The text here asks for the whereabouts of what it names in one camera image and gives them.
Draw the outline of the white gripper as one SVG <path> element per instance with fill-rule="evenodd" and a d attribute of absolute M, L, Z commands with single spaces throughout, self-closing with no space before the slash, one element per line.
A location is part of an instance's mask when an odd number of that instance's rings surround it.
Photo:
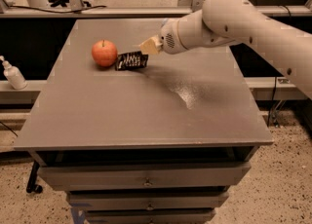
<path fill-rule="evenodd" d="M 160 29 L 160 37 L 155 35 L 143 41 L 139 45 L 140 51 L 144 55 L 158 55 L 162 49 L 170 55 L 186 52 L 179 40 L 177 27 L 177 19 L 166 19 Z"/>

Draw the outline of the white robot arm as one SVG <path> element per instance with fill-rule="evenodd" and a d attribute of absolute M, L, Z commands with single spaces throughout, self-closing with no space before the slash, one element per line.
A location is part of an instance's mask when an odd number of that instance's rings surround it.
<path fill-rule="evenodd" d="M 202 9 L 166 20 L 139 45 L 145 55 L 245 44 L 312 98 L 312 34 L 261 13 L 249 0 L 205 0 Z"/>

